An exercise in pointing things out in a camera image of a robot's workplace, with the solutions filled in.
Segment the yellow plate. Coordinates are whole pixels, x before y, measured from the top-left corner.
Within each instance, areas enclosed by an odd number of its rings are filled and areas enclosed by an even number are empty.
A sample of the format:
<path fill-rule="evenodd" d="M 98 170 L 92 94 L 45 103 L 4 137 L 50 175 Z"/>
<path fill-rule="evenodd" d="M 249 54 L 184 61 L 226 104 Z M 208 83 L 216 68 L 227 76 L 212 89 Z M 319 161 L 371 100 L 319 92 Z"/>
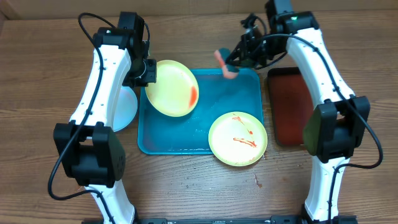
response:
<path fill-rule="evenodd" d="M 199 99 L 198 82 L 184 64 L 174 60 L 157 63 L 156 82 L 145 87 L 151 105 L 164 115 L 181 117 L 196 107 Z"/>
<path fill-rule="evenodd" d="M 253 115 L 234 111 L 221 115 L 211 125 L 208 142 L 221 162 L 249 166 L 261 159 L 267 148 L 264 125 Z"/>

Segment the light blue plate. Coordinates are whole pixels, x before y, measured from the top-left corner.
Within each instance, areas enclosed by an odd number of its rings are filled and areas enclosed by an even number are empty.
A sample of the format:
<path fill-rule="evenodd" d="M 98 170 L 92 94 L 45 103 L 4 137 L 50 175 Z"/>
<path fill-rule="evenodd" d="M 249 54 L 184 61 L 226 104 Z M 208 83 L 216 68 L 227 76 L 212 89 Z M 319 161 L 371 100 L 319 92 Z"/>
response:
<path fill-rule="evenodd" d="M 138 100 L 132 88 L 122 86 L 113 120 L 113 131 L 118 132 L 126 128 L 136 116 Z"/>

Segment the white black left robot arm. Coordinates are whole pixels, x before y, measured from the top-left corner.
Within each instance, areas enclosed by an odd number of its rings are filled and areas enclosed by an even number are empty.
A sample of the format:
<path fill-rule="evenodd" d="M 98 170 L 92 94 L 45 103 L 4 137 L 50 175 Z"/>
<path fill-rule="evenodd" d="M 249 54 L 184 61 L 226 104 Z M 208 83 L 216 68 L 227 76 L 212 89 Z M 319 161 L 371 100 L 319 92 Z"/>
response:
<path fill-rule="evenodd" d="M 156 82 L 157 62 L 149 59 L 149 26 L 135 12 L 121 12 L 88 39 L 94 47 L 90 77 L 69 122 L 58 123 L 53 139 L 59 157 L 47 191 L 55 200 L 91 194 L 102 223 L 139 223 L 122 182 L 125 150 L 115 132 L 129 125 L 136 106 L 127 98 L 135 87 Z"/>

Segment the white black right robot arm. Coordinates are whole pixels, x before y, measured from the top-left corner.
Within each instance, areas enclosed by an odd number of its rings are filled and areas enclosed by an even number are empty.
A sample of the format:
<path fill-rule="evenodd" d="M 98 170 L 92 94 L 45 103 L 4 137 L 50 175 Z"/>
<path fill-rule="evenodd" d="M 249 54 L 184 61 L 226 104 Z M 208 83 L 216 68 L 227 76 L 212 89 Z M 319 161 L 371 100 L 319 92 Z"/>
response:
<path fill-rule="evenodd" d="M 303 129 L 303 141 L 312 156 L 312 176 L 302 209 L 306 223 L 356 223 L 341 217 L 337 200 L 345 167 L 360 146 L 370 104 L 356 96 L 336 69 L 323 34 L 310 11 L 294 12 L 290 1 L 267 1 L 268 25 L 260 33 L 250 14 L 241 21 L 246 32 L 233 51 L 220 49 L 218 60 L 227 77 L 240 67 L 262 69 L 276 58 L 292 57 L 309 90 L 314 107 Z"/>

